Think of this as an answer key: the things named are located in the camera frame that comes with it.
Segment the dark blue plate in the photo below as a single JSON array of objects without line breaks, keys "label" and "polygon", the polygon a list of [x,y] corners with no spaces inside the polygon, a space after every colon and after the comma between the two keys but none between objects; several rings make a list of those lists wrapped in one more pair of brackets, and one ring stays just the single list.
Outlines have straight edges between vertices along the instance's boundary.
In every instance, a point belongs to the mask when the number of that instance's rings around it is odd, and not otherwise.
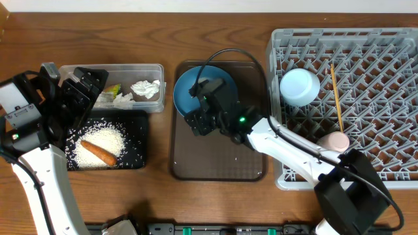
[{"label": "dark blue plate", "polygon": [[[189,90],[192,88],[192,85],[195,83],[195,79],[198,75],[201,66],[193,67],[185,71],[174,86],[174,105],[182,116],[185,116],[187,113],[194,111],[200,107],[198,98],[192,97],[189,94]],[[224,81],[229,84],[231,87],[230,90],[232,94],[238,98],[238,88],[229,73],[224,71],[221,68],[207,65],[205,66],[199,80],[206,78],[209,81],[214,80],[215,78],[222,78]]]}]

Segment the yellow green snack wrapper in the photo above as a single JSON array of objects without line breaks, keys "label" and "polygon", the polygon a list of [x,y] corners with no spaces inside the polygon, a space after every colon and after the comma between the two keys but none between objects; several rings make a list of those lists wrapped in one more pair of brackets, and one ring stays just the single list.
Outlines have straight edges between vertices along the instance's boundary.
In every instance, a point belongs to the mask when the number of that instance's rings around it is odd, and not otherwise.
[{"label": "yellow green snack wrapper", "polygon": [[97,102],[114,102],[120,92],[121,84],[116,84],[105,88],[98,96]]}]

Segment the orange carrot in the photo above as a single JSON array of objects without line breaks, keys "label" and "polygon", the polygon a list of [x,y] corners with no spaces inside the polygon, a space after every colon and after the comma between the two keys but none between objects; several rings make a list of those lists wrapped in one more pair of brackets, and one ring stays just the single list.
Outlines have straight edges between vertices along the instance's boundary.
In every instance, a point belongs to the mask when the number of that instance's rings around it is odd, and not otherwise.
[{"label": "orange carrot", "polygon": [[97,158],[102,160],[104,163],[106,163],[109,166],[114,166],[117,163],[116,157],[108,152],[107,150],[100,148],[99,146],[96,146],[90,142],[87,142],[85,140],[82,140],[81,145],[83,148],[87,149],[89,152],[94,154]]}]

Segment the light blue bowl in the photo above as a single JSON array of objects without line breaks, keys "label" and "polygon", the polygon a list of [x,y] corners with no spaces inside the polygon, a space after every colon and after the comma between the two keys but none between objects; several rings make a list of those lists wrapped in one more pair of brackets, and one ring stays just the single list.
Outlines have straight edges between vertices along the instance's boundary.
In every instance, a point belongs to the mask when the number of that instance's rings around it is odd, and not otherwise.
[{"label": "light blue bowl", "polygon": [[292,69],[280,81],[280,94],[291,106],[310,104],[317,98],[319,90],[319,78],[305,69]]}]

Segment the pink plastic cup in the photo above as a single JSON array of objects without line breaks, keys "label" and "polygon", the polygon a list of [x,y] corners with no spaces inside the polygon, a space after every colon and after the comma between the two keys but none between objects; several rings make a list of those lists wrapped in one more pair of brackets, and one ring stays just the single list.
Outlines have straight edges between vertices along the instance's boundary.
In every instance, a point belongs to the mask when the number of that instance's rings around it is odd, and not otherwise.
[{"label": "pink plastic cup", "polygon": [[343,153],[349,147],[349,138],[343,132],[336,131],[320,138],[317,141],[317,145],[325,149]]}]

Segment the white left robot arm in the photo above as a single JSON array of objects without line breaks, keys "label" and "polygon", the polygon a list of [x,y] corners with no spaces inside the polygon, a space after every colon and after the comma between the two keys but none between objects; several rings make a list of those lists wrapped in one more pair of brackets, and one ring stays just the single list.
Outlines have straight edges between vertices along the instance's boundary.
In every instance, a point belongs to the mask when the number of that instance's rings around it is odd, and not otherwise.
[{"label": "white left robot arm", "polygon": [[26,193],[38,234],[89,234],[71,189],[65,144],[84,126],[108,72],[54,63],[1,82],[1,157]]}]

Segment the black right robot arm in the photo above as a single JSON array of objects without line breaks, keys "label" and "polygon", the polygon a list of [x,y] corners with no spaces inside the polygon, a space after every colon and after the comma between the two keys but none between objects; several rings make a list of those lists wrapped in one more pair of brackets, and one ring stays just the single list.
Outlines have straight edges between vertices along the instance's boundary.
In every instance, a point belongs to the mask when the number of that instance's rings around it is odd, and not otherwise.
[{"label": "black right robot arm", "polygon": [[313,186],[324,218],[315,234],[382,233],[374,223],[395,203],[366,157],[328,150],[292,133],[273,117],[238,100],[222,78],[178,80],[174,103],[196,136],[218,130],[234,143],[269,155]]}]

